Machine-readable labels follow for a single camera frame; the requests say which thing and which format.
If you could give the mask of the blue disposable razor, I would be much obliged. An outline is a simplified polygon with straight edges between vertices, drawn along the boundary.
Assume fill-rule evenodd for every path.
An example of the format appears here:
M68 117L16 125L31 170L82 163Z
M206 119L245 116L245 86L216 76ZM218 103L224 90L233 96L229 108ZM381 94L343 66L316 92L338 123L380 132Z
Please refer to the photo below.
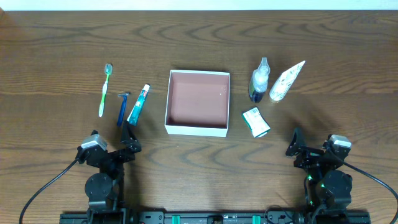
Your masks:
M119 111L119 116L118 116L118 122L117 122L117 126L121 126L124 120L124 113L125 113L125 109L126 109L126 105L127 105L127 97L130 95L129 92L125 92L125 93L120 93L118 94L118 97L122 97L123 98L123 102L121 104L121 109Z

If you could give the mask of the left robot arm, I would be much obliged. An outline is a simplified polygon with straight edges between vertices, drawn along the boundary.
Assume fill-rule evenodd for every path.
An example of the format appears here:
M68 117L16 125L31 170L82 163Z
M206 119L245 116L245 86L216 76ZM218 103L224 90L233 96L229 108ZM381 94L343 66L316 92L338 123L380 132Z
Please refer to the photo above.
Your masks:
M141 144L128 121L123 122L121 144L122 149L109 152L106 141L94 130L77 148L76 160L80 164L99 169L85 184L88 223L138 222L136 213L124 205L124 164L141 152Z

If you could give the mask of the green white toothbrush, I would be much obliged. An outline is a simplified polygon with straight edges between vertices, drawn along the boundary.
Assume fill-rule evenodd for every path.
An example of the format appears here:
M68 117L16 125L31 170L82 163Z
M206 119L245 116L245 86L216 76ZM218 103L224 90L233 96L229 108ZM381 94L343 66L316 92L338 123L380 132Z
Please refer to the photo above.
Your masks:
M102 117L104 113L104 104L105 104L105 99L106 99L106 94L108 91L108 83L109 83L109 78L113 73L113 65L111 63L107 63L104 67L104 73L106 75L105 82L103 84L102 88L102 95L101 95L101 102L99 104L99 110L98 110L98 116Z

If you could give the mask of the clear spray bottle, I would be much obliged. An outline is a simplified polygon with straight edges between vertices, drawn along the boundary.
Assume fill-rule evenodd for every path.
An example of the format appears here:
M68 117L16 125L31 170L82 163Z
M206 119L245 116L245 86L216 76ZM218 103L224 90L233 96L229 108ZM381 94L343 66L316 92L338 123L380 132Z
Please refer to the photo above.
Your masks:
M271 72L267 58L263 57L258 68L252 73L248 92L252 102L258 103L262 100L268 86L269 74Z

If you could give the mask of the white box with pink inside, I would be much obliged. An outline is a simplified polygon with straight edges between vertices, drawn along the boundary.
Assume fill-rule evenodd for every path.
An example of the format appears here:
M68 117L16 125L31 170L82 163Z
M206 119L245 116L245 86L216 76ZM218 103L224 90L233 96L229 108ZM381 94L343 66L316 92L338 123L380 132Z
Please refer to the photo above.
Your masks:
M225 138L230 73L171 70L164 126L168 134Z

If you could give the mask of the green white toothpaste tube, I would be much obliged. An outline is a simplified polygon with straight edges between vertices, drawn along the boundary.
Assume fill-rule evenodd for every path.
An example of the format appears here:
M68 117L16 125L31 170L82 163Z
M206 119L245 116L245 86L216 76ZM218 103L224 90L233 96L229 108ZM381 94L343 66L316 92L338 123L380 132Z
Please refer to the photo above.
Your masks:
M150 90L150 85L145 84L143 89L141 90L139 97L136 100L136 103L134 104L134 107L133 107L130 115L127 118L127 121L129 124L131 124L133 126L137 125L138 119L139 119L141 111L144 107L144 103L146 101L149 90Z

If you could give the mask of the white leaf-print shampoo tube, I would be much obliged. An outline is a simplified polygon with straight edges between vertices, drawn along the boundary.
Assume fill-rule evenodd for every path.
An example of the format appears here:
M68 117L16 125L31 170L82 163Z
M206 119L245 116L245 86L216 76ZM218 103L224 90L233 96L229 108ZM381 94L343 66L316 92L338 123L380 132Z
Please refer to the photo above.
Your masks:
M285 97L287 92L290 90L290 87L293 85L294 81L298 77L305 62L306 61L304 60L289 68L288 70L282 72L282 74L276 80L269 92L269 98L271 102L280 102Z

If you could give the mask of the green white soap packet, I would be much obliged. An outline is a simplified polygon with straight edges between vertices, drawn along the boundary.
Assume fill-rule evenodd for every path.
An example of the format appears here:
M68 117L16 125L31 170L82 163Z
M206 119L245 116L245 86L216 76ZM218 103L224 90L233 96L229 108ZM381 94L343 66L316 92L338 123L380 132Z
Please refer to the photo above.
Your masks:
M266 135L271 127L262 117L258 107L254 107L242 114L243 120L252 132L254 138L260 138Z

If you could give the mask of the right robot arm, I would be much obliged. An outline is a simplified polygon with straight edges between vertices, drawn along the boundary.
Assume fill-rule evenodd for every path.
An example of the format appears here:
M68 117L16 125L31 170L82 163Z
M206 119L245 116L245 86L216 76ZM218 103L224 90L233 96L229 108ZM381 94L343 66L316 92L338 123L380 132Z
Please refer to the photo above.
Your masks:
M295 157L294 167L307 174L304 180L307 207L297 223L348 223L352 177L338 168L351 150L345 136L331 134L321 149L307 146L301 129L294 129L285 155Z

